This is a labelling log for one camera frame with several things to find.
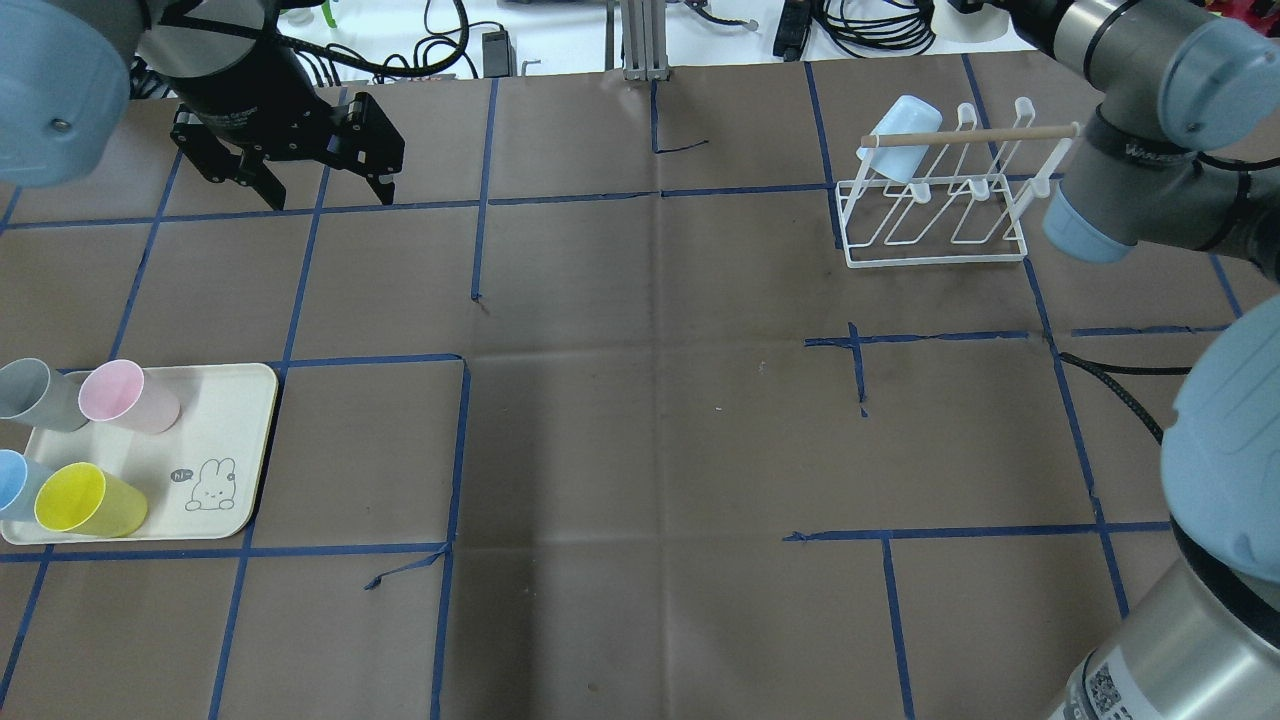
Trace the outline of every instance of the gray cup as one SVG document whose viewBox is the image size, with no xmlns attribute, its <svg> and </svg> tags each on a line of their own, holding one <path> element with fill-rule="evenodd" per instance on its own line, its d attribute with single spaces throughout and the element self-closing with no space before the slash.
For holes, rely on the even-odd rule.
<svg viewBox="0 0 1280 720">
<path fill-rule="evenodd" d="M 78 395 L 76 383 L 35 357 L 0 368 L 0 420 L 69 433 L 88 421 Z"/>
</svg>

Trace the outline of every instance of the cup rim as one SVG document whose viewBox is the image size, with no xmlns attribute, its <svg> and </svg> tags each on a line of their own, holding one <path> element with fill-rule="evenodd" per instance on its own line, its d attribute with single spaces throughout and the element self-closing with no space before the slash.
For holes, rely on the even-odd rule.
<svg viewBox="0 0 1280 720">
<path fill-rule="evenodd" d="M 105 373 L 101 373 L 104 368 L 111 368 L 111 369 L 128 368 L 129 370 L 136 373 L 137 377 L 142 380 L 141 384 L 138 386 L 137 396 L 134 396 L 133 400 L 129 401 L 128 406 L 124 410 L 120 410 L 115 415 L 110 416 L 91 415 L 87 410 L 84 410 L 84 392 L 92 391 L 95 386 L 101 384 L 104 382 L 102 377 L 105 375 Z M 79 407 L 82 415 L 84 415 L 90 420 L 93 420 L 95 423 L 110 423 L 113 420 L 119 420 L 120 418 L 127 415 L 129 410 L 133 410 L 138 405 L 138 400 L 142 398 L 142 392 L 146 388 L 146 383 L 147 383 L 147 374 L 142 370 L 142 365 L 138 365 L 133 360 L 127 360 L 124 357 L 110 360 L 108 363 L 99 365 L 96 369 L 93 369 L 92 373 L 88 374 L 87 378 L 84 378 L 84 382 L 81 384 L 79 393 L 76 396 L 76 406 Z"/>
<path fill-rule="evenodd" d="M 31 465 L 27 464 L 27 457 L 23 454 L 17 450 L 0 450 L 0 464 L 5 462 L 5 457 L 18 459 L 18 465 L 22 468 L 22 482 L 18 484 L 18 491 L 9 498 L 9 502 L 0 502 L 0 512 L 9 510 L 14 502 L 18 502 L 18 498 L 22 497 L 22 491 L 27 487 L 27 480 L 31 479 Z"/>
<path fill-rule="evenodd" d="M 35 363 L 37 366 L 40 366 L 41 370 L 45 372 L 45 374 L 44 374 L 45 387 L 44 387 L 44 389 L 40 391 L 40 397 L 37 397 L 35 401 L 32 401 L 32 404 L 28 405 L 27 407 L 23 407 L 22 413 L 17 413 L 14 415 L 0 415 L 0 420 L 18 420 L 18 419 L 20 419 L 27 413 L 31 413 L 32 410 L 35 410 L 36 407 L 38 407 L 40 404 L 45 400 L 45 397 L 49 396 L 49 391 L 52 389 L 52 387 L 54 387 L 54 377 L 52 377 L 54 375 L 54 369 L 49 366 L 49 363 L 45 363 L 40 357 L 19 357 L 18 360 L 8 363 L 3 368 L 0 368 L 0 378 L 4 378 L 5 372 L 9 370 L 10 368 L 22 366 L 23 364 L 28 364 L 29 365 L 32 363 Z"/>
<path fill-rule="evenodd" d="M 81 519 L 79 523 L 76 523 L 74 525 L 69 525 L 67 528 L 52 528 L 52 527 L 47 525 L 40 518 L 40 498 L 45 497 L 45 491 L 47 491 L 50 487 L 52 487 L 52 484 L 54 484 L 52 480 L 55 478 L 58 478 L 58 475 L 61 475 L 63 473 L 67 473 L 68 470 L 70 470 L 73 468 L 77 471 L 84 469 L 84 468 L 88 468 L 88 469 L 91 469 L 93 471 L 93 479 L 97 480 L 97 491 L 99 491 L 99 493 L 97 493 L 97 502 L 93 505 L 93 509 L 90 510 L 88 514 L 86 514 L 83 519 Z M 101 468 L 99 468 L 97 465 L 95 465 L 92 462 L 72 462 L 70 465 L 59 468 L 58 470 L 54 470 L 54 474 L 49 475 L 49 479 L 45 480 L 45 484 L 40 486 L 40 492 L 36 493 L 36 509 L 35 509 L 36 510 L 36 523 L 38 523 L 40 527 L 45 528 L 46 530 L 51 530 L 51 532 L 55 532 L 55 533 L 70 533 L 70 532 L 74 532 L 76 528 L 82 528 L 82 527 L 84 527 L 84 523 L 88 523 L 90 520 L 92 520 L 93 516 L 97 515 L 97 511 L 102 509 L 102 502 L 104 501 L 106 501 L 106 473 Z"/>
</svg>

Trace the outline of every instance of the qr code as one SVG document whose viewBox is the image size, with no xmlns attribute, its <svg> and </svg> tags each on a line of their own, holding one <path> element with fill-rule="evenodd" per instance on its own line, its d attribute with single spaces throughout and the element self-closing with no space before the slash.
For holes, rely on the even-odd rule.
<svg viewBox="0 0 1280 720">
<path fill-rule="evenodd" d="M 1115 706 L 1124 702 L 1124 698 L 1120 697 L 1120 691 L 1116 689 L 1115 680 L 1111 679 L 1111 669 L 1106 662 L 1089 678 L 1089 696 L 1093 698 L 1093 707 L 1100 714 L 1111 712 Z"/>
</svg>

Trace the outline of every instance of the pink cup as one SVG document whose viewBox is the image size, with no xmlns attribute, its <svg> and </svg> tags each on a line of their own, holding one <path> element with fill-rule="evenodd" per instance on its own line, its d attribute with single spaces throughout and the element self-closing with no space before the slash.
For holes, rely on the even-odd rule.
<svg viewBox="0 0 1280 720">
<path fill-rule="evenodd" d="M 132 360 L 111 360 L 84 378 L 79 407 L 96 423 L 151 434 L 173 427 L 182 411 L 178 396 Z"/>
</svg>

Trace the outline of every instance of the tray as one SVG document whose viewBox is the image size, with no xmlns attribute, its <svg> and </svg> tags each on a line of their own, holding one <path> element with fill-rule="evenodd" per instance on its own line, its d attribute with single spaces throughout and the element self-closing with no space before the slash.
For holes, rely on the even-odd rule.
<svg viewBox="0 0 1280 720">
<path fill-rule="evenodd" d="M 102 423 L 73 433 L 36 429 L 27 457 L 47 468 L 88 461 L 147 496 L 147 519 L 132 536 L 52 533 L 36 523 L 0 521 L 13 544 L 215 539 L 241 530 L 253 514 L 275 393 L 275 372 L 261 364 L 147 368 L 182 400 L 168 430 L 148 436 Z M 73 373 L 83 380 L 88 373 Z"/>
</svg>

